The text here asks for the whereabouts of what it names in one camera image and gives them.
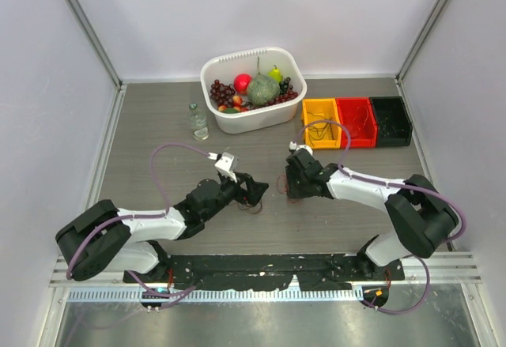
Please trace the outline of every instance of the clear plastic bottle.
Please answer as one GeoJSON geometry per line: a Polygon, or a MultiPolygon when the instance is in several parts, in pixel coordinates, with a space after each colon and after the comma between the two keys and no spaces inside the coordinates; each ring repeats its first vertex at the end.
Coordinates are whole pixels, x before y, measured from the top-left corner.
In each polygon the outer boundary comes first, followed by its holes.
{"type": "Polygon", "coordinates": [[[196,140],[206,140],[209,137],[206,113],[197,104],[190,104],[191,133],[196,140]]]}

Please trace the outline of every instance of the yellow bin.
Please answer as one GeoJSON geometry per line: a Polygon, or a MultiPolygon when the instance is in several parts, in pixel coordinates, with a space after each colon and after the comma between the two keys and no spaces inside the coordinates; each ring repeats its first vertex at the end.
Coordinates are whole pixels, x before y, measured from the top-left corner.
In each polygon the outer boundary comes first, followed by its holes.
{"type": "MultiPolygon", "coordinates": [[[[339,122],[335,98],[302,101],[302,121],[307,125],[316,120],[339,122]]],[[[316,123],[304,130],[304,142],[313,149],[338,149],[341,146],[341,127],[329,123],[316,123]]]]}

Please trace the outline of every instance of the wood grain surface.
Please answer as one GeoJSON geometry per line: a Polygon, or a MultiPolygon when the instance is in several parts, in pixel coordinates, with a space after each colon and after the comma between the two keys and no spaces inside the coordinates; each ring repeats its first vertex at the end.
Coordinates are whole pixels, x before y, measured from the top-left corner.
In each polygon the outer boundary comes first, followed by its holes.
{"type": "MultiPolygon", "coordinates": [[[[308,98],[339,96],[396,96],[393,79],[308,81],[308,98]]],[[[285,171],[288,143],[301,128],[300,106],[293,120],[246,134],[225,134],[208,113],[210,136],[192,138],[188,104],[206,108],[199,82],[128,85],[101,198],[126,209],[162,209],[164,202],[149,174],[149,157],[159,145],[182,142],[205,151],[225,150],[239,157],[238,172],[250,173],[270,184],[263,210],[250,215],[229,206],[189,240],[163,242],[169,253],[268,254],[356,252],[378,233],[392,230],[380,211],[349,201],[307,198],[291,203],[276,189],[285,171]]],[[[340,150],[316,151],[322,165],[336,162],[340,150]]],[[[414,145],[392,149],[352,149],[345,165],[359,172],[387,178],[422,173],[414,145]]],[[[159,153],[155,167],[172,203],[184,199],[202,179],[217,179],[211,160],[186,149],[159,153]]]]}

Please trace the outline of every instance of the plastic container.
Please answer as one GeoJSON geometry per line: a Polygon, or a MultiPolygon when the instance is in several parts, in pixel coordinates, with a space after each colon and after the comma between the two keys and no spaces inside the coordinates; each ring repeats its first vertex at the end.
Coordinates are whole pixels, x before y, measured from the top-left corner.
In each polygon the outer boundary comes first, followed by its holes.
{"type": "MultiPolygon", "coordinates": [[[[341,124],[351,134],[351,148],[374,148],[378,127],[369,98],[336,98],[341,124]]],[[[341,148],[346,147],[348,138],[343,132],[341,148]]]]}
{"type": "Polygon", "coordinates": [[[224,55],[209,60],[200,72],[200,82],[207,107],[214,114],[218,126],[228,134],[240,134],[288,122],[296,113],[297,105],[302,101],[308,86],[293,59],[293,56],[278,47],[264,47],[224,55]],[[260,73],[268,74],[274,65],[278,67],[284,77],[291,77],[293,91],[299,96],[283,104],[276,104],[265,108],[241,112],[239,114],[224,114],[217,110],[217,105],[210,99],[210,88],[214,80],[232,84],[234,78],[241,73],[255,77],[257,73],[257,58],[260,57],[260,73]]]}
{"type": "MultiPolygon", "coordinates": [[[[339,122],[338,105],[334,98],[302,101],[304,125],[316,120],[328,119],[339,122]]],[[[313,149],[337,149],[341,147],[341,127],[329,123],[317,123],[306,128],[304,142],[313,149]]]]}
{"type": "Polygon", "coordinates": [[[378,126],[376,147],[402,147],[411,143],[413,125],[400,96],[369,98],[378,126]]]}

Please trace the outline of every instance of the white basket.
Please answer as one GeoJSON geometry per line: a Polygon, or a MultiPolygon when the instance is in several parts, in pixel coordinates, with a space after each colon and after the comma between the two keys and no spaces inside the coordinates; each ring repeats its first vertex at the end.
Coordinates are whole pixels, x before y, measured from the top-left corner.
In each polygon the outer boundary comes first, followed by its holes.
{"type": "Polygon", "coordinates": [[[295,115],[299,102],[302,101],[308,90],[306,81],[302,78],[293,56],[284,49],[277,47],[251,49],[213,58],[202,68],[200,82],[202,83],[202,91],[204,92],[207,107],[216,117],[218,126],[228,134],[240,134],[288,122],[295,115]],[[290,84],[293,85],[293,91],[298,92],[299,96],[295,100],[289,100],[283,104],[275,104],[239,114],[219,112],[217,105],[210,99],[209,94],[214,80],[218,79],[228,85],[232,84],[234,78],[241,73],[247,73],[255,77],[257,57],[260,57],[260,73],[269,73],[275,65],[281,71],[283,77],[292,78],[290,84]]]}

